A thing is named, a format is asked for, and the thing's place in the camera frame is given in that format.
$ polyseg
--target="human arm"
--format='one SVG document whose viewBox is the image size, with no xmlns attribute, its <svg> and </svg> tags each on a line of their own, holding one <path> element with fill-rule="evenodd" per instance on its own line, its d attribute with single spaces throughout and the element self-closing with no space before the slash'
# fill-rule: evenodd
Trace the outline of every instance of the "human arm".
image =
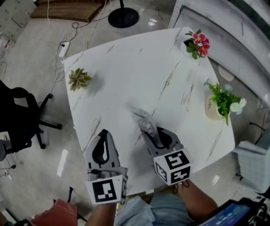
<svg viewBox="0 0 270 226">
<path fill-rule="evenodd" d="M 88 219 L 86 226 L 113 226 L 116 203 L 98 205 Z"/>
<path fill-rule="evenodd" d="M 194 220 L 202 219 L 218 208 L 212 198 L 189 180 L 179 185 L 178 193 Z"/>
</svg>

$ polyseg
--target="marble tabletop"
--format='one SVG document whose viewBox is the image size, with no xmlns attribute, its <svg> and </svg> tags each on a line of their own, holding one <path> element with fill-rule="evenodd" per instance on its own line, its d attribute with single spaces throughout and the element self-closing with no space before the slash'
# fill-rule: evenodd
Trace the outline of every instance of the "marble tabletop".
<svg viewBox="0 0 270 226">
<path fill-rule="evenodd" d="M 166 29 L 119 39 L 64 61 L 69 73 L 84 68 L 89 86 L 67 93 L 74 126 L 84 152 L 102 130 L 108 130 L 128 168 L 127 195 L 162 186 L 153 169 L 130 107 L 152 114 L 156 125 L 174 132 L 192 158 L 195 173 L 235 147 L 231 122 L 205 114 L 206 86 L 218 82 L 208 58 L 194 60 L 180 50 L 190 28 Z"/>
</svg>

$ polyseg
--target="tiled floor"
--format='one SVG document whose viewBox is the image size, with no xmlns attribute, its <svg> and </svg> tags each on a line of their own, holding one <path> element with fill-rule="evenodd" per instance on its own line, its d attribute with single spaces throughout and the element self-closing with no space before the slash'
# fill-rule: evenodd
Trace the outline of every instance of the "tiled floor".
<svg viewBox="0 0 270 226">
<path fill-rule="evenodd" d="M 139 11 L 140 21 L 127 29 L 113 28 L 109 26 L 107 19 L 100 21 L 89 48 L 134 34 L 166 29 L 174 4 L 175 0 L 125 0 L 126 7 Z M 118 1 L 115 0 L 112 9 L 118 6 Z M 148 24 L 151 18 L 157 21 L 153 26 Z M 10 88 L 25 88 L 38 101 L 44 99 L 54 84 L 56 43 L 72 29 L 71 21 L 52 20 L 51 23 L 55 37 L 50 32 L 46 19 L 31 20 L 7 57 L 5 84 Z M 95 23 L 91 23 L 80 30 L 79 35 L 71 42 L 68 56 L 86 49 L 86 40 L 94 25 Z M 219 74 L 218 78 L 221 84 L 227 82 Z M 243 135 L 254 141 L 260 132 L 249 128 L 248 123 L 253 121 L 262 124 L 263 115 L 256 112 L 258 98 L 237 79 L 228 83 L 248 101 L 242 115 L 231 116 L 236 141 Z M 14 160 L 17 164 L 17 168 L 10 171 L 13 180 L 0 177 L 0 192 L 6 206 L 19 219 L 29 218 L 49 209 L 53 199 L 67 199 L 70 186 L 74 188 L 72 203 L 79 206 L 80 213 L 86 217 L 92 209 L 85 187 L 85 161 L 73 128 L 64 80 L 56 84 L 52 93 L 54 98 L 48 102 L 44 120 L 59 122 L 63 124 L 63 129 L 58 131 L 42 127 L 45 131 L 43 139 L 48 145 L 46 150 L 41 150 L 34 138 L 31 148 L 22 150 L 13 157 L 7 156 L 10 163 Z M 62 176 L 59 177 L 57 168 L 63 149 L 68 151 L 68 155 Z M 8 167 L 6 160 L 0 162 L 1 167 Z M 255 198 L 256 194 L 252 190 L 243 188 L 238 183 L 238 178 L 235 177 L 237 171 L 237 160 L 230 153 L 194 174 L 192 180 L 218 204 L 231 198 L 238 200 L 243 196 Z M 214 179 L 218 177 L 219 180 L 215 183 Z"/>
</svg>

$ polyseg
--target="black round base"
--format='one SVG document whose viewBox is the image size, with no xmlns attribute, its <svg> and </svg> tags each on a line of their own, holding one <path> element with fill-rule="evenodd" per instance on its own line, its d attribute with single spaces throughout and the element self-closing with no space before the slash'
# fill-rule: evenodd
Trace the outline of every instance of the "black round base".
<svg viewBox="0 0 270 226">
<path fill-rule="evenodd" d="M 116 28 L 128 28 L 136 24 L 139 14 L 132 8 L 119 8 L 110 13 L 109 24 Z"/>
</svg>

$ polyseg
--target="cabinet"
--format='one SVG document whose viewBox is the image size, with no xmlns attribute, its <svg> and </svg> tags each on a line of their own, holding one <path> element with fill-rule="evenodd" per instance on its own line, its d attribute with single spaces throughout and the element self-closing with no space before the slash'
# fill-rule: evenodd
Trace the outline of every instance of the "cabinet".
<svg viewBox="0 0 270 226">
<path fill-rule="evenodd" d="M 0 32 L 16 41 L 35 9 L 32 0 L 0 0 Z"/>
</svg>

